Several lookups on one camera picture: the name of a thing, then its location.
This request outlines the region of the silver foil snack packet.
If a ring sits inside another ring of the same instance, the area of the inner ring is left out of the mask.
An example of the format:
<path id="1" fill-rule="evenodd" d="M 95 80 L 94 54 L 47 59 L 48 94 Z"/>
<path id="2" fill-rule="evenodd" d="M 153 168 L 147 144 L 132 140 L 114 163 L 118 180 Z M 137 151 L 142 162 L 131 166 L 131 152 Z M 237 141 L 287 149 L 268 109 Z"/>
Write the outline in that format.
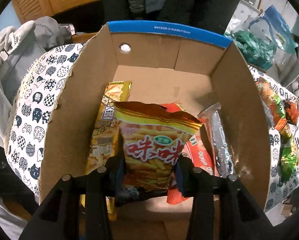
<path id="1" fill-rule="evenodd" d="M 227 178 L 229 175 L 234 174 L 234 165 L 223 127 L 221 108 L 221 103 L 217 102 L 202 111 L 199 117 L 207 120 L 204 126 L 211 144 L 216 173 L 222 178 Z"/>

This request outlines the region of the orange green rice cracker bag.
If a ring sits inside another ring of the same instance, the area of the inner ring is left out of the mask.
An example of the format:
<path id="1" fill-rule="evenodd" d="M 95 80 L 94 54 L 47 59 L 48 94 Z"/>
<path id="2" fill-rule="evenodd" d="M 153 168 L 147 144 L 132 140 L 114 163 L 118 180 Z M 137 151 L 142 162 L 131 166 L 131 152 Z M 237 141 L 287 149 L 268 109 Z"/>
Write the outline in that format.
<path id="1" fill-rule="evenodd" d="M 258 78 L 255 84 L 269 124 L 280 132 L 287 124 L 286 112 L 281 98 L 263 77 Z"/>

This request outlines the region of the red orange snack bag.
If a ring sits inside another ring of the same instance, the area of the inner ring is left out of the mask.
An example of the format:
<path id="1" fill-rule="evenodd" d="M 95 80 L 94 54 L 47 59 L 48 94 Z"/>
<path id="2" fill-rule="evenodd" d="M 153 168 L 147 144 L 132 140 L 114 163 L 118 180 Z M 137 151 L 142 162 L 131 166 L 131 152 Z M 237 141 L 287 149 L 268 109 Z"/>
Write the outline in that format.
<path id="1" fill-rule="evenodd" d="M 192 160 L 195 167 L 200 167 L 210 175 L 214 175 L 214 162 L 202 142 L 200 130 L 190 137 L 189 141 L 185 144 L 182 153 Z M 177 205 L 188 198 L 184 198 L 178 191 L 174 174 L 171 178 L 171 187 L 168 189 L 166 201 L 168 204 Z"/>

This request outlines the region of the long yellow snack pack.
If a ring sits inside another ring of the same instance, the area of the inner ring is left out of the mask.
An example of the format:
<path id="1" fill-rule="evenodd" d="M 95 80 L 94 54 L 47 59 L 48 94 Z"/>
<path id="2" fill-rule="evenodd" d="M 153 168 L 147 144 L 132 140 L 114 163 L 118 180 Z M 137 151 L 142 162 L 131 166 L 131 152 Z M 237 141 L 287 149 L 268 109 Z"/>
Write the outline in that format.
<path id="1" fill-rule="evenodd" d="M 110 157 L 117 154 L 118 122 L 114 103 L 127 101 L 132 81 L 110 82 L 105 88 L 91 136 L 85 173 L 104 166 Z"/>

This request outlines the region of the yellow fries snack bag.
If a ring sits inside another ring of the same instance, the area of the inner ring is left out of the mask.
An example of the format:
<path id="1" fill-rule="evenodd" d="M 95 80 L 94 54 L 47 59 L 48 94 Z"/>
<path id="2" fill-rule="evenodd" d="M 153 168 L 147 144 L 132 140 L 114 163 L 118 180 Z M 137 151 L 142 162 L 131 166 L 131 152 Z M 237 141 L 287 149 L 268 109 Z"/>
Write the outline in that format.
<path id="1" fill-rule="evenodd" d="M 116 102 L 114 114 L 126 163 L 124 182 L 144 189 L 168 189 L 172 170 L 202 120 L 162 105 Z"/>

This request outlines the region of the green snack bag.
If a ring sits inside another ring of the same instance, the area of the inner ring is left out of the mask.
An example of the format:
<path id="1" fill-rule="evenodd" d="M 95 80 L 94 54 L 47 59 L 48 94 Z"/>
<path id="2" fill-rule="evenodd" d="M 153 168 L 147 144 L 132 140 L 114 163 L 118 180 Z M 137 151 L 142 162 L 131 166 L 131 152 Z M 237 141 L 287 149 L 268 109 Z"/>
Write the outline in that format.
<path id="1" fill-rule="evenodd" d="M 288 124 L 280 131 L 283 147 L 280 150 L 281 180 L 287 183 L 293 176 L 298 164 L 298 146 Z"/>

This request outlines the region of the blue plastic bag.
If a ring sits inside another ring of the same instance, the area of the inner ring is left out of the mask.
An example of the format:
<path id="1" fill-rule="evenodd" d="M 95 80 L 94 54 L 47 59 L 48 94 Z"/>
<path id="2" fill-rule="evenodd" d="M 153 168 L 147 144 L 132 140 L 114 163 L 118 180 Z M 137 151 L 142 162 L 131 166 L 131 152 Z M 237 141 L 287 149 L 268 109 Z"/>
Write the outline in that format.
<path id="1" fill-rule="evenodd" d="M 290 54 L 296 52 L 297 44 L 292 37 L 290 28 L 273 5 L 258 17 L 247 19 L 245 27 L 267 44 L 274 45 Z"/>

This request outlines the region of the dark orange snack bag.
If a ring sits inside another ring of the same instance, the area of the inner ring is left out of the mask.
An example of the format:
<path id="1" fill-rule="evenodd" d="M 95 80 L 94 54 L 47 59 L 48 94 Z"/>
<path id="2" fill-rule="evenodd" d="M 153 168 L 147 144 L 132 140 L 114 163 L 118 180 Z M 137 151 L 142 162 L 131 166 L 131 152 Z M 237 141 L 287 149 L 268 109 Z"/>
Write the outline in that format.
<path id="1" fill-rule="evenodd" d="M 284 100 L 284 109 L 286 113 L 287 122 L 289 124 L 296 126 L 299 117 L 299 100 L 298 99 Z"/>

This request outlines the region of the cat pattern tablecloth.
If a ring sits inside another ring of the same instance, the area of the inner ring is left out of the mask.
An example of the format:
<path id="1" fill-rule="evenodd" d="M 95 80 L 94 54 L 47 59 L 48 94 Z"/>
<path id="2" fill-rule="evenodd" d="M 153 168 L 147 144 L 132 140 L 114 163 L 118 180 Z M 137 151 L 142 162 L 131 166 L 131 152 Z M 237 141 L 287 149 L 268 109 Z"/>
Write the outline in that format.
<path id="1" fill-rule="evenodd" d="M 58 46 L 32 63 L 14 99 L 6 159 L 17 177 L 39 196 L 39 177 L 50 116 L 83 44 Z"/>

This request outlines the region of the blue cardboard shoe box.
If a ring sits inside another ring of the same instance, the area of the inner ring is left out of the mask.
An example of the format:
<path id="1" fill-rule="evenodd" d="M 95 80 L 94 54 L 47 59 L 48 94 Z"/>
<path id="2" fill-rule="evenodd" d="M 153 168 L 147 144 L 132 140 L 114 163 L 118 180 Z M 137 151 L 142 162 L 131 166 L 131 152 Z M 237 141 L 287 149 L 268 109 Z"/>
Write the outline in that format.
<path id="1" fill-rule="evenodd" d="M 106 85 L 132 81 L 130 100 L 180 101 L 199 114 L 222 106 L 225 130 L 237 163 L 237 181 L 217 179 L 220 239 L 268 239 L 264 213 L 268 196 L 270 145 L 263 104 L 247 63 L 228 38 L 205 30 L 153 21 L 106 24 L 78 56 L 46 57 L 36 86 L 50 111 L 40 167 L 41 205 L 23 239 L 78 239 L 79 197 L 92 128 Z"/>

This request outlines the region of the grey white fleece clothes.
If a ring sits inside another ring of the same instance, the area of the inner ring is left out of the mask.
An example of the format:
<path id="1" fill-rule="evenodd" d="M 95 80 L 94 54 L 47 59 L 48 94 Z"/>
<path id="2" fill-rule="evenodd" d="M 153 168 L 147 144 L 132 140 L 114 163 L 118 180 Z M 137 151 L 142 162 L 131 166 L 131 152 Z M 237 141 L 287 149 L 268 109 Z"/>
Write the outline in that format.
<path id="1" fill-rule="evenodd" d="M 0 31 L 0 147 L 4 146 L 13 100 L 31 64 L 70 39 L 69 27 L 49 16 L 27 21 L 18 29 L 9 26 Z"/>

